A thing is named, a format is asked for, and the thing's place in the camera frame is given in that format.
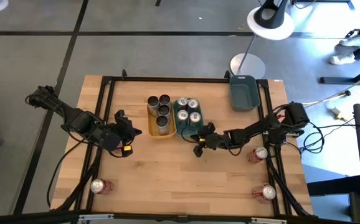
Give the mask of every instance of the white sneaker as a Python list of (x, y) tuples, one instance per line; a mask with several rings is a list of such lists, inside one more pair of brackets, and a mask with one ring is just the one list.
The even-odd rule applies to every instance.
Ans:
[(354, 59), (353, 52), (344, 55), (332, 56), (329, 59), (329, 62), (331, 62), (333, 65), (344, 65), (347, 63), (353, 63), (355, 61), (356, 60)]
[(360, 35), (354, 35), (347, 39), (339, 41), (340, 45), (347, 46), (347, 47), (360, 47)]

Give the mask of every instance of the black can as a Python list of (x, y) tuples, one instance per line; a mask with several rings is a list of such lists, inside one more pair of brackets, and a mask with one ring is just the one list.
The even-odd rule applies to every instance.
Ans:
[(166, 105), (169, 108), (171, 108), (171, 102), (170, 102), (170, 96), (168, 95), (162, 95), (159, 97), (159, 104), (162, 105)]
[(158, 116), (164, 116), (170, 121), (170, 108), (166, 105), (162, 105), (158, 108)]
[(156, 125), (158, 126), (158, 133), (160, 135), (169, 134), (169, 122), (165, 116), (156, 118)]
[(156, 96), (150, 96), (147, 100), (149, 112), (154, 116), (158, 116), (159, 100)]

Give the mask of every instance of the desk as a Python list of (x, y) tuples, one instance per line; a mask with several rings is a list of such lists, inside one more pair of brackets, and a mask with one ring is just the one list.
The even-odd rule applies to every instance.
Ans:
[[(85, 77), (77, 105), (79, 108), (94, 111), (101, 80), (102, 76)], [(288, 103), (283, 82), (269, 80), (268, 83), (273, 107)], [(206, 149), (201, 158), (194, 155), (193, 144), (177, 136), (153, 139), (148, 135), (146, 102), (149, 96), (162, 94), (171, 96), (172, 100), (181, 96), (197, 98), (205, 123), (213, 122), (218, 133), (258, 121), (257, 109), (249, 112), (231, 109), (227, 83), (116, 81), (109, 121), (114, 121), (113, 115), (123, 109), (133, 126), (143, 133), (134, 140), (134, 153), (130, 157), (117, 159), (103, 151), (98, 176), (112, 181), (115, 187), (110, 195), (94, 197), (92, 211), (272, 217), (272, 204), (260, 203), (250, 194), (253, 187), (268, 183), (265, 161), (249, 165), (245, 159), (249, 150), (262, 146), (262, 138), (252, 138), (238, 157), (225, 150)], [(265, 101), (262, 101), (266, 114)], [(69, 138), (66, 149), (75, 143)], [(62, 204), (78, 184), (86, 147), (85, 144), (80, 145), (64, 159), (52, 208)], [(289, 189), (305, 210), (313, 213), (298, 151), (291, 146), (283, 146), (282, 158)], [(88, 185), (81, 208), (85, 208), (87, 193)], [(277, 193), (280, 211), (284, 213), (278, 186)]]

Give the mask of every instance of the red soda can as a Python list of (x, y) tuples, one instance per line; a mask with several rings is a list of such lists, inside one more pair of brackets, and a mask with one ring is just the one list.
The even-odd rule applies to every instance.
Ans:
[(90, 184), (90, 190), (96, 194), (107, 195), (113, 190), (113, 184), (109, 180), (95, 179)]
[(250, 164), (256, 164), (267, 157), (267, 149), (264, 147), (257, 147), (247, 154), (247, 160)]
[(275, 189), (268, 184), (254, 187), (252, 197), (262, 201), (271, 201), (275, 198)]

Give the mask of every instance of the can holder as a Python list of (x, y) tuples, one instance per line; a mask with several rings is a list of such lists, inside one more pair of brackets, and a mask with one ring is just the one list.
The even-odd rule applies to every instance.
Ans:
[(166, 139), (166, 138), (170, 138), (170, 137), (174, 136), (174, 134), (176, 133), (176, 127), (174, 125), (174, 116), (173, 116), (174, 110), (170, 110), (171, 119), (169, 121), (169, 133), (165, 134), (165, 135), (159, 134), (158, 127), (156, 124), (156, 118), (158, 118), (158, 117), (155, 117), (154, 115), (151, 114), (151, 112), (148, 109), (148, 105), (146, 105), (146, 110), (147, 110), (147, 120), (148, 120), (148, 134), (152, 138)]
[[(179, 112), (179, 106), (178, 106), (178, 101), (176, 100), (175, 102), (173, 102), (173, 114), (174, 114), (174, 124), (176, 126), (176, 132), (178, 134), (178, 136), (181, 137), (181, 131), (183, 130), (182, 127), (180, 127), (179, 125), (179, 121), (178, 121), (178, 112)], [(198, 130), (203, 127), (204, 125), (204, 118), (202, 116), (202, 110), (201, 110), (201, 104), (198, 105), (196, 112), (198, 112), (201, 115), (201, 120), (196, 124), (195, 127), (190, 128), (189, 127), (189, 118), (187, 119), (187, 126), (184, 129), (182, 135), (185, 138), (189, 138), (190, 136), (192, 136), (193, 134), (197, 134)]]

